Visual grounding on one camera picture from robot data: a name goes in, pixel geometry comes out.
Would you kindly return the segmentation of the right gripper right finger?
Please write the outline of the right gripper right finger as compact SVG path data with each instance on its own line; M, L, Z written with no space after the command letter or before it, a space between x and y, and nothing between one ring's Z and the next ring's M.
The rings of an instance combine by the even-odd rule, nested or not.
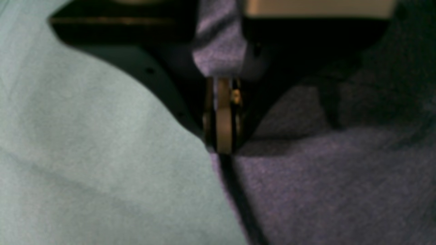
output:
M232 154L296 80L386 32L396 0L243 0L239 75L216 77L216 152Z

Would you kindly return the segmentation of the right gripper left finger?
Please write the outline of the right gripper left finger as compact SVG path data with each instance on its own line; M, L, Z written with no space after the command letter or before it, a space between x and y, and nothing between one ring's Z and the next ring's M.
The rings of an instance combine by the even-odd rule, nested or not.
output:
M70 0L48 17L56 37L131 76L214 151L212 81L194 62L198 0Z

